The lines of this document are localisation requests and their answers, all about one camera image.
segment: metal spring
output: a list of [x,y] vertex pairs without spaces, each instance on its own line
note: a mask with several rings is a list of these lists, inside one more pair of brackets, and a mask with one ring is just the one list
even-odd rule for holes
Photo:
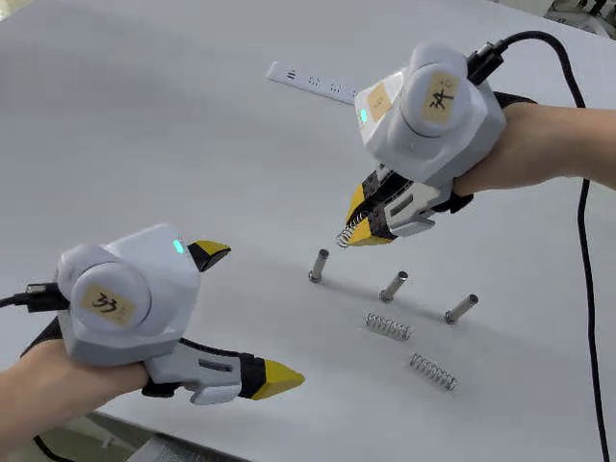
[[457,378],[441,369],[432,361],[425,359],[419,353],[411,353],[410,366],[448,392],[452,391],[458,384]]
[[375,313],[368,313],[364,322],[369,329],[392,339],[408,340],[411,337],[411,326],[404,322],[393,321]]
[[355,217],[347,226],[345,226],[345,229],[343,229],[338,234],[338,236],[336,236],[336,244],[342,248],[347,248],[348,241],[350,240],[350,237],[353,235],[353,231],[355,231],[355,228],[359,225],[362,219],[364,219],[367,216],[368,214],[366,212],[362,212],[357,217]]

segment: white table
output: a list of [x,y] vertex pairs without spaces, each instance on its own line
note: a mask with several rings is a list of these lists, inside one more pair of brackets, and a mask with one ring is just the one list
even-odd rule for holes
[[[196,407],[133,394],[115,418],[259,461],[598,460],[575,211],[577,180],[481,194],[435,229],[342,251],[333,238],[372,168],[352,109],[264,78],[274,60],[367,86],[421,40],[470,52],[526,29],[568,47],[589,106],[615,107],[616,44],[489,3],[46,0],[0,24],[0,293],[49,279],[60,253],[169,221],[233,246],[204,276],[187,336],[306,375],[265,401]],[[522,44],[499,90],[572,105],[549,48]],[[603,403],[616,434],[616,195],[588,229]],[[324,282],[308,282],[317,250]],[[376,294],[409,270],[394,303]],[[451,328],[441,314],[475,292]],[[415,327],[372,334],[375,310]],[[48,322],[0,313],[0,367]],[[416,350],[460,379],[447,395]]]

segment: black wire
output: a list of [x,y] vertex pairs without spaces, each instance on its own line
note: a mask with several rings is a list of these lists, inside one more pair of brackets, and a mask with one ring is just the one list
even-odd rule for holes
[[9,298],[0,298],[0,308],[5,306],[15,305],[15,297],[10,296]]
[[47,445],[45,445],[45,442],[42,441],[42,438],[40,438],[40,436],[35,436],[33,438],[33,441],[38,446],[40,451],[43,454],[45,454],[45,456],[47,456],[48,459],[53,460],[54,462],[75,462],[72,459],[67,459],[65,457],[60,457],[53,450],[51,450]]
[[[517,41],[526,39],[538,39],[547,43],[553,48],[558,55],[558,60],[562,67],[562,72],[571,91],[571,95],[576,101],[576,106],[585,108],[584,98],[579,90],[578,82],[571,69],[571,62],[567,50],[558,38],[541,31],[528,31],[515,34],[506,38],[502,42],[497,43],[497,48],[501,48],[500,52],[504,51],[507,46]],[[593,380],[593,392],[595,397],[595,413],[597,415],[597,429],[599,430],[599,438],[601,440],[601,450],[603,454],[603,462],[609,462],[609,448],[607,446],[607,435],[605,432],[605,422],[603,419],[603,403],[601,399],[601,383],[599,380],[599,361],[597,359],[597,342],[595,339],[595,290],[593,285],[593,271],[590,265],[590,254],[588,251],[588,240],[586,237],[586,200],[590,189],[590,181],[584,179],[581,183],[581,192],[579,193],[579,204],[577,206],[577,231],[579,233],[579,246],[581,249],[581,259],[584,266],[584,277],[586,279],[586,299],[588,303],[588,350],[590,353],[590,368]]]

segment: metal cylinder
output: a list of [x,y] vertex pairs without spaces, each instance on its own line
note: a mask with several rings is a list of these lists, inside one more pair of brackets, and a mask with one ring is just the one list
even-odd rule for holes
[[315,265],[312,266],[312,269],[308,272],[308,279],[312,282],[321,282],[321,273],[323,271],[323,267],[325,266],[325,262],[327,261],[327,257],[329,257],[329,251],[326,248],[319,250]]
[[396,274],[396,277],[389,284],[389,286],[387,286],[378,294],[378,297],[384,302],[392,301],[394,299],[394,294],[398,291],[400,287],[402,287],[402,284],[404,284],[407,279],[408,274],[405,271],[400,271],[398,274]]
[[445,313],[445,322],[447,324],[456,324],[458,322],[458,319],[475,305],[477,305],[478,302],[479,297],[475,294],[470,294],[460,303],[458,303],[458,306]]

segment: white plastic casing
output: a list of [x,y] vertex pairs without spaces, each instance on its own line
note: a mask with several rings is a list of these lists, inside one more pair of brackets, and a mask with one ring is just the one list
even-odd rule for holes
[[[190,252],[184,244],[179,252],[175,241],[182,243],[178,230],[159,224],[107,245],[79,245],[63,254],[57,282],[70,300],[77,341],[109,347],[119,355],[127,348],[172,347],[182,337],[196,304],[200,277]],[[80,306],[91,284],[130,301],[135,306],[130,321],[118,326]]]
[[[437,72],[457,78],[458,88],[449,118],[435,123],[423,117],[423,110]],[[466,59],[461,53],[438,43],[418,45],[408,67],[355,98],[364,145],[378,162],[405,178],[449,188],[454,177],[488,154],[504,127],[504,117],[487,82],[478,88],[466,77]],[[391,109],[374,120],[369,98],[380,84]]]

